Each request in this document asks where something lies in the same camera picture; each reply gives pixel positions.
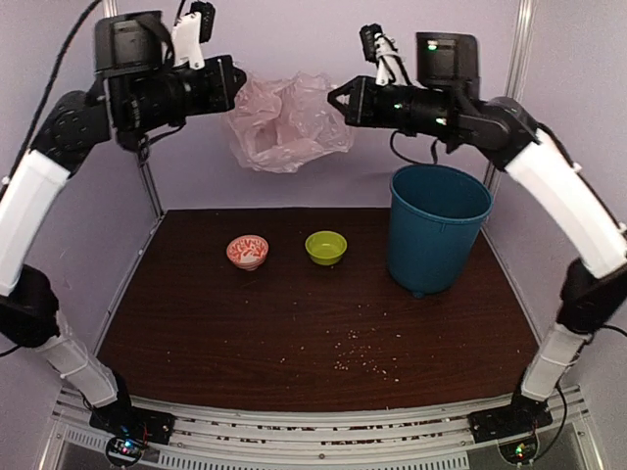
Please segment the pink plastic trash bag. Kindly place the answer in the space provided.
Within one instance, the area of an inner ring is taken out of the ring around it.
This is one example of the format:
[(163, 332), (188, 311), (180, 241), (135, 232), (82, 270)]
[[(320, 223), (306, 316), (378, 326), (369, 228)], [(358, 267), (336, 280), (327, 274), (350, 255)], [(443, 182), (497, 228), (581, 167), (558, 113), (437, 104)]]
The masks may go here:
[(222, 122), (240, 166), (259, 172), (295, 173), (334, 153), (349, 152), (355, 131), (327, 102), (328, 75), (299, 72), (265, 80), (253, 74)]

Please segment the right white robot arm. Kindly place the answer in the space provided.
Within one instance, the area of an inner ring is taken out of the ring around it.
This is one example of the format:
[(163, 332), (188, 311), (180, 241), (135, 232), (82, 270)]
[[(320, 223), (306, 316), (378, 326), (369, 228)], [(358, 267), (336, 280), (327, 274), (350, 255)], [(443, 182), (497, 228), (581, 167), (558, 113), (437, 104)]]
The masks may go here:
[(506, 428), (524, 431), (539, 417), (539, 402), (626, 301), (625, 228), (553, 132), (511, 98), (482, 100), (477, 77), (381, 85), (359, 75), (332, 89), (327, 101), (350, 126), (433, 136), (449, 152), (477, 149), (543, 207), (577, 250), (555, 323), (521, 377), (518, 398), (503, 410)]

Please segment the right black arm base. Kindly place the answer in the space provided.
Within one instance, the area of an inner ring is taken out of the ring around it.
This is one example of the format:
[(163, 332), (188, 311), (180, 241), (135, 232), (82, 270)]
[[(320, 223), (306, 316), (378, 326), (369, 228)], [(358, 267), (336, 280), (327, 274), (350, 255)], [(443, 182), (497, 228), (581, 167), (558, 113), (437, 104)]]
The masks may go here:
[(508, 464), (530, 464), (540, 452), (537, 432), (553, 424), (546, 407), (528, 410), (512, 404), (471, 412), (468, 423), (476, 444), (496, 444), (501, 458)]

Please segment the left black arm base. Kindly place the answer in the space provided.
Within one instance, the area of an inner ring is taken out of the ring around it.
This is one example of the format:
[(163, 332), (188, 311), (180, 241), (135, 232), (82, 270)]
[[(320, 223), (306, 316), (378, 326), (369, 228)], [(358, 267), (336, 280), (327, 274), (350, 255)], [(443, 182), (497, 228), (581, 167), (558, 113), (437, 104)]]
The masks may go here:
[(92, 428), (106, 431), (112, 436), (105, 444), (105, 456), (118, 468), (138, 463), (151, 448), (150, 444), (169, 443), (175, 417), (166, 412), (136, 406), (119, 407), (115, 403), (94, 407), (85, 402), (91, 416)]

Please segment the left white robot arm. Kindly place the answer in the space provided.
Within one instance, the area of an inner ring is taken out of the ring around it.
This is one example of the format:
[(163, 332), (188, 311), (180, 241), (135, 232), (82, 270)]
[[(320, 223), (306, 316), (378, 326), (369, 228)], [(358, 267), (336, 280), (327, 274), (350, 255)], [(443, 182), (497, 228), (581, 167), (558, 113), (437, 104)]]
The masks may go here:
[(112, 129), (126, 149), (139, 151), (153, 129), (178, 129), (189, 117), (233, 110), (246, 79), (229, 55), (98, 59), (92, 88), (57, 102), (4, 185), (1, 333), (41, 353), (92, 406), (103, 408), (104, 420), (121, 435), (141, 424), (122, 377), (76, 336), (48, 277), (24, 260), (56, 198), (92, 149), (110, 140)]

